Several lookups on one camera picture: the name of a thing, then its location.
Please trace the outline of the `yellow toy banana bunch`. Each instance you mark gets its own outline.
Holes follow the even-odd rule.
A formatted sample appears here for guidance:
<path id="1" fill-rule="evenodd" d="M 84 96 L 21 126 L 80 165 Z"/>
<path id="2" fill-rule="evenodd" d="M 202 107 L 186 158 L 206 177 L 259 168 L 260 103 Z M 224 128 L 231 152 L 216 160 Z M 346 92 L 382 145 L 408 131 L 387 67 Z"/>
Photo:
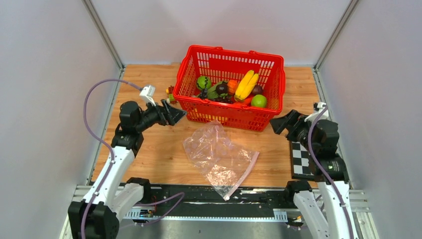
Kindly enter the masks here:
<path id="1" fill-rule="evenodd" d="M 234 99 L 237 102 L 243 102 L 250 95 L 258 80 L 259 74 L 255 73 L 254 70 L 249 70 L 238 84 Z"/>

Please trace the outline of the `purple toy grape bunch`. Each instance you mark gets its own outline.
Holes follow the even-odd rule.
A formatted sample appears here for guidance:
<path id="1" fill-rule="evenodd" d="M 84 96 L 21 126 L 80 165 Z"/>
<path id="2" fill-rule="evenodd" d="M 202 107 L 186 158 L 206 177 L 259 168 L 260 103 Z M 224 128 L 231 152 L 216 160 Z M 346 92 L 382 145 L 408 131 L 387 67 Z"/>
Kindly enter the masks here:
<path id="1" fill-rule="evenodd" d="M 211 99 L 213 102 L 224 103 L 224 104 L 233 104 L 232 96 L 231 95 L 220 95 L 216 98 Z"/>

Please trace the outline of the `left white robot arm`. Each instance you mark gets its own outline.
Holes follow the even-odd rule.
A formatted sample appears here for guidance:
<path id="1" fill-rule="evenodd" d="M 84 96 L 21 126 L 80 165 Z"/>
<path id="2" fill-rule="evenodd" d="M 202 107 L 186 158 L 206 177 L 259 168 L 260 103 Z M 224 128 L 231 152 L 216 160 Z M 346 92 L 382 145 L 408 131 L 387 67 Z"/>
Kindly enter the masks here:
<path id="1" fill-rule="evenodd" d="M 96 182 L 79 202 L 72 201 L 68 217 L 74 239 L 114 239 L 120 222 L 138 203 L 146 206 L 152 201 L 152 192 L 139 180 L 126 183 L 118 193 L 123 175 L 134 161 L 144 141 L 142 133 L 155 124 L 177 124 L 187 115 L 162 100 L 162 105 L 147 103 L 142 110 L 137 102 L 128 101 L 120 106 L 119 119 L 109 156 Z"/>

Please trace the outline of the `green toy apple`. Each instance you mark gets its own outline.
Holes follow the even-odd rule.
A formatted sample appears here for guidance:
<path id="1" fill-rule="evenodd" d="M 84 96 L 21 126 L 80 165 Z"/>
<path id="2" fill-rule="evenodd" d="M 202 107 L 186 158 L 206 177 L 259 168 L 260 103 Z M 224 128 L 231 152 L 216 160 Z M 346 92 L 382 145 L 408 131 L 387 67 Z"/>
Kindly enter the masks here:
<path id="1" fill-rule="evenodd" d="M 267 98 L 264 95 L 255 95 L 250 104 L 252 107 L 266 108 Z"/>

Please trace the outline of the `red plastic shopping basket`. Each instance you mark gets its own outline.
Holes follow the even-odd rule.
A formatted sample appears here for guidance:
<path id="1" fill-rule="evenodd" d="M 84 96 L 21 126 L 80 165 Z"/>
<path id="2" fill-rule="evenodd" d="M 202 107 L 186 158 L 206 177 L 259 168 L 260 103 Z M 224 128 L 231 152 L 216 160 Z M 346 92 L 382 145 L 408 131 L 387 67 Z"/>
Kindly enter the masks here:
<path id="1" fill-rule="evenodd" d="M 249 70 L 259 74 L 257 84 L 263 88 L 267 99 L 265 108 L 219 103 L 198 99 L 198 77 L 207 76 L 212 83 L 240 81 Z M 280 55 L 250 50 L 234 51 L 220 46 L 191 45 L 183 59 L 178 74 L 174 98 L 187 111 L 190 121 L 218 120 L 223 126 L 263 131 L 270 119 L 283 109 L 286 88 L 284 58 Z"/>

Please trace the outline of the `clear zip top bag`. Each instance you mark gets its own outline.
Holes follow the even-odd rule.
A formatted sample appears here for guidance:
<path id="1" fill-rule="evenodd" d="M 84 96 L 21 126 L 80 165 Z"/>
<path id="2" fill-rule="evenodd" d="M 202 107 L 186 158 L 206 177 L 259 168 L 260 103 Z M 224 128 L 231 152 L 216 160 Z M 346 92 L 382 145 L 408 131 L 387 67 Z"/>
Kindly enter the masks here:
<path id="1" fill-rule="evenodd" d="M 250 174 L 260 154 L 232 142 L 217 120 L 186 138 L 183 148 L 189 161 L 225 201 Z"/>

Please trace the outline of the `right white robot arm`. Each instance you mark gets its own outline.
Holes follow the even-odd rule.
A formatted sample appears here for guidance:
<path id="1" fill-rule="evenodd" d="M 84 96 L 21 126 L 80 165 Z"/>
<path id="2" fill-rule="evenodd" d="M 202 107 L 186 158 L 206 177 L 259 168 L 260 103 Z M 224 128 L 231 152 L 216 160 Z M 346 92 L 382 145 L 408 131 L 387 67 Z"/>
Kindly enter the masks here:
<path id="1" fill-rule="evenodd" d="M 337 153 L 338 124 L 325 118 L 327 108 L 306 116 L 296 110 L 270 120 L 276 134 L 287 130 L 286 139 L 299 142 L 309 153 L 310 168 L 323 199 L 322 212 L 305 180 L 289 181 L 284 201 L 298 208 L 315 239 L 358 238 L 349 197 L 349 176 L 344 160 Z"/>

